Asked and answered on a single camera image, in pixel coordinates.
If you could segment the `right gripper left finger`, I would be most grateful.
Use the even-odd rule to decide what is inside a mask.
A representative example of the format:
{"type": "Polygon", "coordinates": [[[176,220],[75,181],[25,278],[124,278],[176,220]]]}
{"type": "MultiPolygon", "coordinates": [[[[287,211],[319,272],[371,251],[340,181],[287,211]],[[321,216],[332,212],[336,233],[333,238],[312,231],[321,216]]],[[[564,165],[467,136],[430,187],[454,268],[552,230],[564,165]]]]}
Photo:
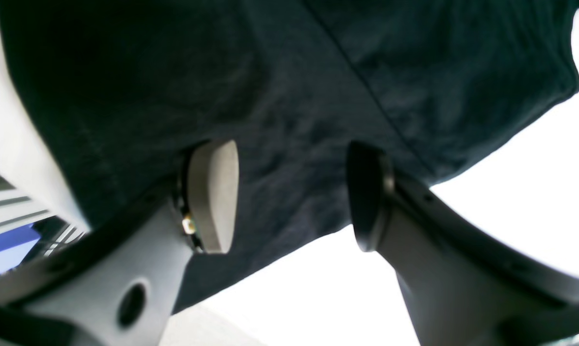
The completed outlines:
{"type": "Polygon", "coordinates": [[[0,346],[157,346],[193,255],[229,252],[238,190],[234,140],[190,147],[104,226],[0,276],[0,346]]]}

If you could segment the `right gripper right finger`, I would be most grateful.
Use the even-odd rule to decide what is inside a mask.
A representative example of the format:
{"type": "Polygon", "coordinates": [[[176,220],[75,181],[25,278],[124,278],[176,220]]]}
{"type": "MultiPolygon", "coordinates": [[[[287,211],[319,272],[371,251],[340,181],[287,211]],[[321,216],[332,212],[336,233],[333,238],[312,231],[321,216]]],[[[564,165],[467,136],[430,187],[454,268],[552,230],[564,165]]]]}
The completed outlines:
{"type": "Polygon", "coordinates": [[[579,346],[579,278],[479,230],[382,149],[351,142],[346,177],[357,244],[394,269],[422,346],[579,346]]]}

